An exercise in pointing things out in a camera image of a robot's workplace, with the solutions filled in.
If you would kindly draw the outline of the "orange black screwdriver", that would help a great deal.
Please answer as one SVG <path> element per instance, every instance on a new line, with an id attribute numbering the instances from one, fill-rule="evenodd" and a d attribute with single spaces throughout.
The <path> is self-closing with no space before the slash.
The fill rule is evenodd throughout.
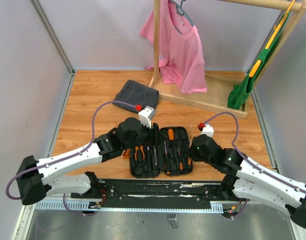
<path id="1" fill-rule="evenodd" d="M 167 135 L 169 139 L 170 149 L 174 149 L 174 147 L 176 146 L 174 130 L 172 128 L 169 128 L 167 131 Z"/>

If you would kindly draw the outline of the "orange utility knife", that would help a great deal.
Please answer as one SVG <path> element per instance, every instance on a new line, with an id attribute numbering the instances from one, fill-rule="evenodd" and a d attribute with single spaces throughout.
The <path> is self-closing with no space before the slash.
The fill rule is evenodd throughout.
<path id="1" fill-rule="evenodd" d="M 158 166 L 158 154 L 157 154 L 157 148 L 153 147 L 153 156 L 154 156 L 154 165 Z"/>

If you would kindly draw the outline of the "orange handled pliers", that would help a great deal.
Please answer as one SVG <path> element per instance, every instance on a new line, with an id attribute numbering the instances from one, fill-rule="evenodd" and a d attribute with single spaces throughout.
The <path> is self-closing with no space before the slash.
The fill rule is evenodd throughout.
<path id="1" fill-rule="evenodd" d="M 145 160 L 145 152 L 143 146 L 136 146 L 134 158 L 137 163 L 142 163 Z"/>

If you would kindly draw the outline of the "black plastic tool case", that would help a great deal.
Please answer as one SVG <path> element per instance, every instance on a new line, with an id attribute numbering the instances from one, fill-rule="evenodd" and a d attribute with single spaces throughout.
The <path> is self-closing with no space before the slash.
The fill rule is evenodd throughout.
<path id="1" fill-rule="evenodd" d="M 174 149 L 170 149 L 169 137 L 168 137 L 168 129 L 173 129 L 174 137 L 175 137 L 175 147 Z M 183 176 L 190 174 L 193 171 L 193 161 L 192 165 L 188 166 L 188 155 L 187 152 L 190 147 L 190 138 L 187 130 L 182 126 L 172 126 L 172 127 L 163 127 L 161 133 L 166 136 L 166 146 L 169 151 L 169 159 L 171 165 L 171 174 L 166 174 L 165 171 L 165 142 L 159 145 L 157 150 L 157 160 L 158 164 L 155 166 L 154 164 L 154 150 L 150 147 L 151 152 L 151 160 L 152 160 L 152 171 L 148 172 L 148 163 L 147 163 L 147 146 L 143 146 L 145 160 L 143 162 L 135 161 L 135 149 L 136 147 L 127 149 L 123 152 L 123 158 L 129 160 L 130 172 L 131 175 L 138 179 L 143 178 L 155 178 L 160 175 L 160 173 L 164 173 L 167 176 Z M 183 165 L 183 171 L 180 171 L 179 159 L 178 159 L 178 147 L 181 154 L 181 160 Z"/>

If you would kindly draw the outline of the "claw hammer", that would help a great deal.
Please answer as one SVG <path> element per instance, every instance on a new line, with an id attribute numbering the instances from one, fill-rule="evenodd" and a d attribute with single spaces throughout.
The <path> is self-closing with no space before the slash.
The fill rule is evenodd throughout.
<path id="1" fill-rule="evenodd" d="M 152 166 L 152 155 L 149 146 L 147 146 L 146 149 L 146 158 L 147 158 L 147 171 L 151 172 L 153 166 Z"/>

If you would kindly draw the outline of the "black handled nut driver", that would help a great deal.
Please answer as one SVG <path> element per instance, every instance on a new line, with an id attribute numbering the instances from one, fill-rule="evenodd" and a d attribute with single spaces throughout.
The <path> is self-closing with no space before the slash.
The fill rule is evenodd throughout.
<path id="1" fill-rule="evenodd" d="M 166 141 L 164 142 L 164 149 L 165 149 L 165 155 L 164 155 L 164 157 L 165 157 L 165 160 L 164 160 L 164 163 L 165 163 L 165 173 L 167 175 L 170 175 L 172 173 L 172 168 L 171 168 L 171 164 L 170 164 L 169 150 L 168 150 Z"/>

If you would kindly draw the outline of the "small black screwdriver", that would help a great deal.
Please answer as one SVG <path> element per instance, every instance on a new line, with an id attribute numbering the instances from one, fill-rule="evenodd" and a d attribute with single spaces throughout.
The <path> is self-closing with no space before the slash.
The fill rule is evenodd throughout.
<path id="1" fill-rule="evenodd" d="M 181 156 L 180 148 L 177 147 L 177 150 L 178 150 L 179 168 L 180 168 L 180 171 L 183 172 L 183 163 L 182 163 L 182 156 Z"/>
<path id="2" fill-rule="evenodd" d="M 192 165 L 192 160 L 191 160 L 190 157 L 188 158 L 188 162 L 187 162 L 187 163 L 188 163 L 188 166 L 189 166 L 189 167 Z"/>

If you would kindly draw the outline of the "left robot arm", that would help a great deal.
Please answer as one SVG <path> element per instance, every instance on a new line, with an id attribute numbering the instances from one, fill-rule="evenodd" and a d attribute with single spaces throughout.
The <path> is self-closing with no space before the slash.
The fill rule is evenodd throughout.
<path id="1" fill-rule="evenodd" d="M 29 155 L 22 160 L 16 175 L 21 203 L 27 206 L 43 200 L 55 189 L 51 183 L 69 172 L 115 159 L 131 148 L 158 147 L 165 140 L 157 123 L 147 127 L 129 117 L 78 149 L 49 158 L 35 159 Z"/>

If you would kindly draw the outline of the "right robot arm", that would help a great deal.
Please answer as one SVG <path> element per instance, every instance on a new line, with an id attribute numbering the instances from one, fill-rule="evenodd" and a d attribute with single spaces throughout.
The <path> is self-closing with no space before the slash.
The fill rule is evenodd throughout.
<path id="1" fill-rule="evenodd" d="M 258 202 L 290 217 L 306 229 L 306 183 L 276 173 L 234 148 L 221 148 L 212 137 L 193 138 L 188 151 L 195 162 L 204 162 L 224 174 L 219 193 Z"/>

